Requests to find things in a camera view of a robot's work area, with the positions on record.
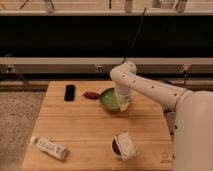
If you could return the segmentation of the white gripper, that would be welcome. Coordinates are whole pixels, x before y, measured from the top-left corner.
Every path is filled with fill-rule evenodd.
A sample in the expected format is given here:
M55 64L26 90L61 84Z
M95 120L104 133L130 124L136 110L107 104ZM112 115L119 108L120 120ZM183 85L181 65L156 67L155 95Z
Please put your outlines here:
M119 102L125 102L120 105L120 111L124 112L130 105L130 88L122 85L115 86L115 96Z

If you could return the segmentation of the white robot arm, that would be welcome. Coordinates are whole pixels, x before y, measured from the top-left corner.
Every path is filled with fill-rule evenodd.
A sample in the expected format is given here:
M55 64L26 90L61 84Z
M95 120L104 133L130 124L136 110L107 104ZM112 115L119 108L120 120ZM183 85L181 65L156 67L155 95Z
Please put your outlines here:
M213 171L213 92L165 84L136 72L132 61L110 71L119 106L129 105L133 89L175 112L171 171Z

